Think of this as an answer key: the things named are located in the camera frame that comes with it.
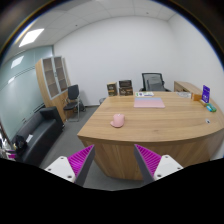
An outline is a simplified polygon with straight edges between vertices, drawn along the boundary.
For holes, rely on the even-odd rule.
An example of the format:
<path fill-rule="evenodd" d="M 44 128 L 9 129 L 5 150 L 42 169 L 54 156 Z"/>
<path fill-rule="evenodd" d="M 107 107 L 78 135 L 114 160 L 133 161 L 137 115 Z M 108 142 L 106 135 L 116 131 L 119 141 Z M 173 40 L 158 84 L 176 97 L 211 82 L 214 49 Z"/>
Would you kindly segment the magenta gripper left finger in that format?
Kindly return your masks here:
<path fill-rule="evenodd" d="M 69 157 L 58 157 L 46 168 L 46 171 L 83 186 L 94 157 L 95 146 L 90 145 Z"/>

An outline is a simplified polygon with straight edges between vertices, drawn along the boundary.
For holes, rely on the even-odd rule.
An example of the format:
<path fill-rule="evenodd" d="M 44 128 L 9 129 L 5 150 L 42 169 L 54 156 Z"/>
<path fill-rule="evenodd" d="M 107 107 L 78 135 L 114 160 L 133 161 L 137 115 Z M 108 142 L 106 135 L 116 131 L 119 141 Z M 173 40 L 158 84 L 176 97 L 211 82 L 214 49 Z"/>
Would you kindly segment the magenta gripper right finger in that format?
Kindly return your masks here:
<path fill-rule="evenodd" d="M 134 145 L 134 156 L 145 184 L 152 183 L 182 169 L 182 166 L 171 156 L 160 156 L 138 144 Z"/>

